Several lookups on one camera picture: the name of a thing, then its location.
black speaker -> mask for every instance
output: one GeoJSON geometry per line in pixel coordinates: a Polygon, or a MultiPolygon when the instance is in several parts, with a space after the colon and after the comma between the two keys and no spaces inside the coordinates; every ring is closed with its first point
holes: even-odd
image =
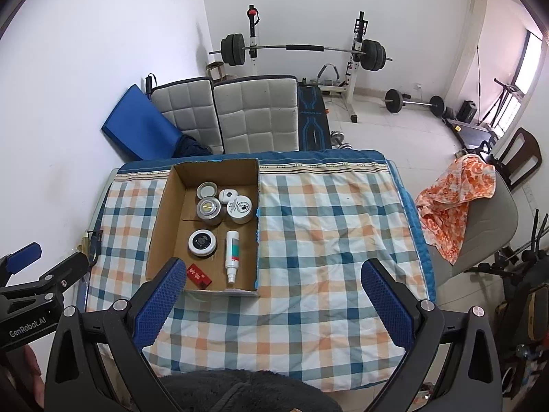
{"type": "Polygon", "coordinates": [[[470,123],[477,114],[477,104],[472,100],[465,100],[457,114],[457,120],[460,122],[470,123]]]}

cardboard box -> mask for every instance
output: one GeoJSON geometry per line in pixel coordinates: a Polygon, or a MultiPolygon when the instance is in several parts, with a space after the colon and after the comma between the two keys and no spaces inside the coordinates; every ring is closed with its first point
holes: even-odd
{"type": "Polygon", "coordinates": [[[197,217],[197,187],[213,181],[218,190],[235,189],[239,195],[259,206],[259,164],[255,159],[183,162],[170,170],[160,200],[147,260],[147,280],[151,280],[171,257],[179,257],[189,268],[196,264],[212,283],[199,289],[187,279],[186,291],[257,296],[257,216],[245,225],[234,223],[226,216],[218,226],[208,226],[197,217]],[[212,231],[218,242],[216,251],[203,259],[189,251],[190,235],[198,229],[212,231]],[[234,285],[227,283],[225,270],[225,237],[227,231],[240,233],[240,264],[234,285]]]}

metal screw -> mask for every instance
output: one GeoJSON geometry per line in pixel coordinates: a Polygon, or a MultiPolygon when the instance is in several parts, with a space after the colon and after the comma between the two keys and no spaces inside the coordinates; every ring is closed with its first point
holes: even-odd
{"type": "Polygon", "coordinates": [[[66,316],[69,318],[74,313],[76,313],[76,308],[74,308],[72,305],[70,307],[65,308],[65,311],[63,311],[63,316],[66,316]]]}
{"type": "Polygon", "coordinates": [[[482,307],[473,307],[473,314],[479,318],[482,318],[484,316],[484,310],[482,307]]]}
{"type": "Polygon", "coordinates": [[[113,304],[113,308],[116,310],[116,311],[122,311],[124,310],[125,307],[128,306],[128,301],[125,300],[125,299],[118,299],[116,302],[114,302],[113,304]]]}
{"type": "Polygon", "coordinates": [[[422,300],[419,303],[419,306],[423,308],[425,311],[433,311],[435,309],[435,304],[431,302],[429,299],[422,300]]]}

checkered fabric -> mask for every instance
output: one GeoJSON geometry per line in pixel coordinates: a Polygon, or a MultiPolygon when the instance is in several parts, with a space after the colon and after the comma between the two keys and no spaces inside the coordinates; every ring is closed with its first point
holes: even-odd
{"type": "MultiPolygon", "coordinates": [[[[87,310],[129,298],[168,170],[119,173],[102,217],[87,310]]],[[[380,162],[260,165],[259,298],[183,293],[144,349],[159,375],[272,370],[325,392],[386,380],[404,353],[360,284],[378,258],[418,298],[427,285],[391,168],[380,162]]]]}

dark fuzzy blanket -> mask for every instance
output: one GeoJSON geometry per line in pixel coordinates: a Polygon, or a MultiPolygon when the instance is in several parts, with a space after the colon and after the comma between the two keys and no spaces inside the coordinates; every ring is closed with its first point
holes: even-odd
{"type": "Polygon", "coordinates": [[[317,388],[269,371],[209,370],[160,381],[185,412],[341,412],[317,388]]]}

